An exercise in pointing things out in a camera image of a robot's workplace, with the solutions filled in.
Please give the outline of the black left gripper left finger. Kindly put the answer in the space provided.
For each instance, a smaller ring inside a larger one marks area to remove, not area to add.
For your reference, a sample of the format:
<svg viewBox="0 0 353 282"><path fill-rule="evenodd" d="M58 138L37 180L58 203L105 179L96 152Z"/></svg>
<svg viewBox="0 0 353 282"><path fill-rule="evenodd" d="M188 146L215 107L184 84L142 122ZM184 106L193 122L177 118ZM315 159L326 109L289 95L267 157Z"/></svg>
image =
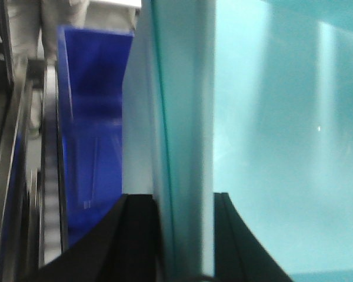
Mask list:
<svg viewBox="0 0 353 282"><path fill-rule="evenodd" d="M150 194L124 194L76 244L22 281L156 281L159 215Z"/></svg>

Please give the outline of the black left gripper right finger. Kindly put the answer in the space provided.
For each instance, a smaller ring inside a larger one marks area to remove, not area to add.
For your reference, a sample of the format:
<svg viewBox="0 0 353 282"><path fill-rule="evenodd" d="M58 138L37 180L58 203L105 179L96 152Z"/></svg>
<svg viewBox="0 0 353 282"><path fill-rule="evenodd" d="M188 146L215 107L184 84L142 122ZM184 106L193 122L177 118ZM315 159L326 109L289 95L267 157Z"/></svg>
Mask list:
<svg viewBox="0 0 353 282"><path fill-rule="evenodd" d="M237 212L228 193L214 194L215 277L221 281L291 281Z"/></svg>

